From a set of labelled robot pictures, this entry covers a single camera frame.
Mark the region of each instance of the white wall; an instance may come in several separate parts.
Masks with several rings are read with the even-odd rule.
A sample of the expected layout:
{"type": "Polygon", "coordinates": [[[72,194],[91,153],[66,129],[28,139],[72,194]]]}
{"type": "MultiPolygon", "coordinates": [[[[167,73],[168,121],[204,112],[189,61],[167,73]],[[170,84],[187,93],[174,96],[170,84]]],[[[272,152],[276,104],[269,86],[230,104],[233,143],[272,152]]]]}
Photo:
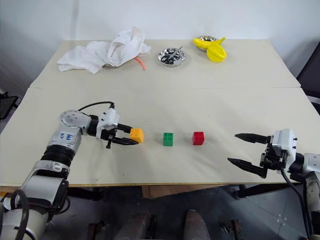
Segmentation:
{"type": "Polygon", "coordinates": [[[62,40],[271,39],[296,76],[320,41],[319,0],[0,0],[0,88],[23,95],[62,40]]]}

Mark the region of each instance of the black chair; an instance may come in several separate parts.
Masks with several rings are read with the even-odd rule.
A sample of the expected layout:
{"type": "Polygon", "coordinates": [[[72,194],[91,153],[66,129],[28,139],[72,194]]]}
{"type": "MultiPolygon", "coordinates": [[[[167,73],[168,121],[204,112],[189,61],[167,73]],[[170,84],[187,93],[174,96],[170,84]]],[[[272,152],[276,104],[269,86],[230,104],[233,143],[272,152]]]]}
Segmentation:
{"type": "Polygon", "coordinates": [[[296,79],[307,96],[318,99],[311,103],[320,115],[320,42],[296,79]]]}
{"type": "Polygon", "coordinates": [[[0,94],[0,120],[5,119],[12,108],[17,108],[17,96],[9,96],[8,92],[0,94]]]}

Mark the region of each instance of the red block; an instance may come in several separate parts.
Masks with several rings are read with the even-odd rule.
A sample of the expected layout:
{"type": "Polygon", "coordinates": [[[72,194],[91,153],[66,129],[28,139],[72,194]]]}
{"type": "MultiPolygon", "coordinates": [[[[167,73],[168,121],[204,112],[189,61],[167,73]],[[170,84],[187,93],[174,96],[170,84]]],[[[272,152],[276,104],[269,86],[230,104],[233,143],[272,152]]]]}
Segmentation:
{"type": "Polygon", "coordinates": [[[205,134],[203,131],[195,131],[192,136],[193,145],[202,145],[205,141],[205,134]]]}

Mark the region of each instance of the toy block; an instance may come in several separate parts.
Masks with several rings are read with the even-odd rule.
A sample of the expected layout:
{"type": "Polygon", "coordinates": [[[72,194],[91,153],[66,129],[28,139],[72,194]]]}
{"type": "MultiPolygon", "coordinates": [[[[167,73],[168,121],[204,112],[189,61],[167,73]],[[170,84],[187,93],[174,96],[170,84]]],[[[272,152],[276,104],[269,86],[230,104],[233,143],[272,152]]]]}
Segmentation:
{"type": "Polygon", "coordinates": [[[138,143],[143,143],[145,139],[145,134],[141,128],[131,128],[130,139],[135,140],[138,143]]]}
{"type": "Polygon", "coordinates": [[[205,141],[205,134],[203,131],[195,131],[192,136],[193,145],[202,145],[205,141]]]}
{"type": "Polygon", "coordinates": [[[174,134],[172,132],[163,133],[163,146],[172,147],[174,145],[174,134]]]}

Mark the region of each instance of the green block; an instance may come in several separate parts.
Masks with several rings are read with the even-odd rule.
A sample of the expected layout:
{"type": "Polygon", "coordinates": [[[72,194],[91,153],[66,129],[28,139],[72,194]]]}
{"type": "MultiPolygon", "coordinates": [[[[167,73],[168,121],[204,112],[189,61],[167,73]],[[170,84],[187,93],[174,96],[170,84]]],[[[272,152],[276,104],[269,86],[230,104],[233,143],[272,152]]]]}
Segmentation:
{"type": "Polygon", "coordinates": [[[163,146],[172,147],[174,145],[174,134],[172,132],[163,133],[163,146]]]}

